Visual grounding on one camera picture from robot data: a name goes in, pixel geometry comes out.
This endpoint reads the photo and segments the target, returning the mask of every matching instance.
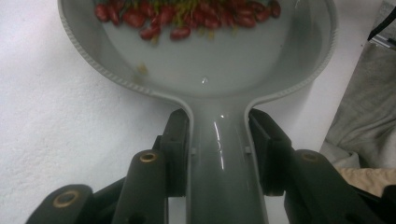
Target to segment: white table surface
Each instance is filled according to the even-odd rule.
[[[339,33],[329,65],[303,90],[257,106],[294,148],[320,149],[382,3],[334,2]],[[1,1],[0,223],[24,223],[64,185],[97,191],[124,177],[176,109],[92,69],[69,41],[57,1]],[[270,223],[287,223],[282,199],[267,202]],[[184,200],[170,208],[170,223],[185,223]]]

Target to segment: black metal bracket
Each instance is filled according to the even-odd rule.
[[[262,191],[280,196],[291,224],[393,223],[396,186],[382,198],[350,187],[320,154],[291,147],[287,135],[267,114],[252,109],[249,127],[255,144]],[[186,193],[189,119],[171,114],[152,150],[137,153],[125,178],[92,193],[83,185],[52,192],[28,224],[166,224],[167,198]]]

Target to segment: yellow seed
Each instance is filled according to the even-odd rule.
[[[155,35],[154,37],[152,37],[151,38],[151,45],[153,45],[153,46],[158,45],[158,39],[159,39],[158,35]]]
[[[215,39],[215,32],[213,30],[209,30],[209,32],[207,32],[207,38],[209,40]]]
[[[141,63],[137,66],[137,71],[142,75],[147,75],[149,73],[149,70],[144,63]]]
[[[233,25],[233,36],[236,36],[237,33],[238,33],[238,26]]]
[[[156,14],[160,13],[160,2],[159,1],[154,2],[154,11]]]
[[[177,27],[183,26],[183,20],[180,17],[176,17],[176,26]]]
[[[198,29],[198,35],[199,36],[203,36],[205,34],[205,28],[204,27],[200,27],[199,29]]]

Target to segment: scoop handle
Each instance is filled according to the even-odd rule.
[[[187,223],[268,223],[248,113],[216,102],[191,111]]]

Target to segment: gray fabric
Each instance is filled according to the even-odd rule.
[[[324,142],[320,151],[335,167],[361,168],[359,155],[356,152],[348,152],[328,142]]]
[[[396,168],[396,51],[367,44],[321,152],[341,167]]]
[[[379,9],[378,15],[375,20],[375,27],[381,23],[395,8],[392,3],[384,1],[381,8]],[[384,36],[385,38],[393,38],[396,40],[396,21],[391,23],[387,28],[385,28],[380,35]]]

